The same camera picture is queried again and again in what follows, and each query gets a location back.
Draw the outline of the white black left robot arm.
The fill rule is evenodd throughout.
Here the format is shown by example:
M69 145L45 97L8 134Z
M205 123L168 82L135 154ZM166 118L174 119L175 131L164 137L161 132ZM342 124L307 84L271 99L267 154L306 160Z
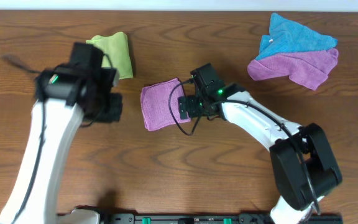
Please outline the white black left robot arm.
M99 220L99 215L80 212L59 217L58 192L77 130L119 121L122 96L111 93L118 80L118 70L112 65L80 62L38 73L27 146L0 223Z

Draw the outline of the purple microfiber cloth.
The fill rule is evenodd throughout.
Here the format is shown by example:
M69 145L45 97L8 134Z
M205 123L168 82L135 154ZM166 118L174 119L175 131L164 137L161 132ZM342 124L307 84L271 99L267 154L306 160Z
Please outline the purple microfiber cloth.
M156 83L142 89L140 103L144 125L148 131L156 131L175 124L168 107L171 91L180 84L178 78Z

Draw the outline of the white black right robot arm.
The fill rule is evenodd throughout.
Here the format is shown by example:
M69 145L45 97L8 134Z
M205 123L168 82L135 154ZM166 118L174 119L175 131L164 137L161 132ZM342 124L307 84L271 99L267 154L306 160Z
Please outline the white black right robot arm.
M231 84L177 98L180 118L217 116L242 128L270 154L280 198L270 211L273 223L308 223L321 213L320 201L342 183L342 174L323 129L286 120Z

